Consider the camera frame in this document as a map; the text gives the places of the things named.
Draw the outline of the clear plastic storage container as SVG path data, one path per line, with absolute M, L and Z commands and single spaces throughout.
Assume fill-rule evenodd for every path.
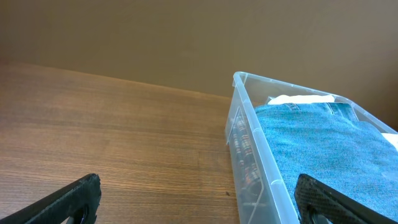
M 237 115 L 242 115 L 248 127 L 262 182 L 262 192 L 249 223 L 300 223 L 295 196 L 291 197 L 287 191 L 255 112 L 258 106 L 267 105 L 270 98 L 280 95 L 332 95 L 335 97 L 334 103 L 349 104 L 360 121 L 372 124 L 381 133 L 397 134 L 388 125 L 345 97 L 246 72 L 236 72 L 233 78 L 234 93 L 225 127 L 226 142 L 229 145 L 231 129 Z

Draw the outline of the plaid flannel shirt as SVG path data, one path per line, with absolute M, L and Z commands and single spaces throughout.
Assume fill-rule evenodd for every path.
M 249 223 L 262 192 L 261 176 L 253 153 L 248 127 L 242 115 L 237 115 L 229 137 L 229 148 L 236 174 L 236 194 L 239 217 Z

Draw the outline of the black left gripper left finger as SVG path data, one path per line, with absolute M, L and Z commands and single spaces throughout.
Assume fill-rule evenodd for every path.
M 101 200 L 100 177 L 87 174 L 39 201 L 1 219 L 1 224 L 94 224 Z

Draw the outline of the blue denim jeans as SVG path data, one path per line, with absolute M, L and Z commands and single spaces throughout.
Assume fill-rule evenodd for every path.
M 397 220 L 397 149 L 347 103 L 255 109 L 287 191 L 307 174 Z

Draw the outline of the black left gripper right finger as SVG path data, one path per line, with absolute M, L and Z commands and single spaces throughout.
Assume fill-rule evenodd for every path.
M 299 175 L 294 196 L 300 223 L 397 224 L 307 174 Z

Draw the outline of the cream cloth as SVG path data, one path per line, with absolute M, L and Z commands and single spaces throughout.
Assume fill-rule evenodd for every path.
M 310 103 L 334 103 L 335 97 L 332 95 L 280 95 L 275 98 L 270 98 L 268 105 L 281 105 L 285 103 L 295 104 L 310 104 Z M 397 134 L 381 133 L 383 137 L 397 149 Z

